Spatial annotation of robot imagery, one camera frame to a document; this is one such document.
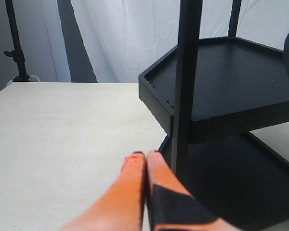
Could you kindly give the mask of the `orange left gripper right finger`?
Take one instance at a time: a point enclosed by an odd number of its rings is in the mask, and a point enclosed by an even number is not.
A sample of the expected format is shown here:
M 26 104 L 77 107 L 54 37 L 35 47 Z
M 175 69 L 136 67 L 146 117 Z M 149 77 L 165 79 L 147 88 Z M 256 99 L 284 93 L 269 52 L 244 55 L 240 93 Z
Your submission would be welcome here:
M 235 231 L 210 212 L 180 183 L 161 153 L 147 155 L 149 215 L 152 231 Z

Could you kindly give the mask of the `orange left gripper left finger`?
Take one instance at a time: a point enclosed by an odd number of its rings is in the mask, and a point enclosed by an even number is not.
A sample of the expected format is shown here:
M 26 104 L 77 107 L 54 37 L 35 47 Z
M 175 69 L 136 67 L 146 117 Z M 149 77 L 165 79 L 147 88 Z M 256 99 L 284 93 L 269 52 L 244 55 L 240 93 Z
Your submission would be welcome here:
M 145 154 L 127 156 L 107 191 L 62 231 L 140 231 L 143 226 Z

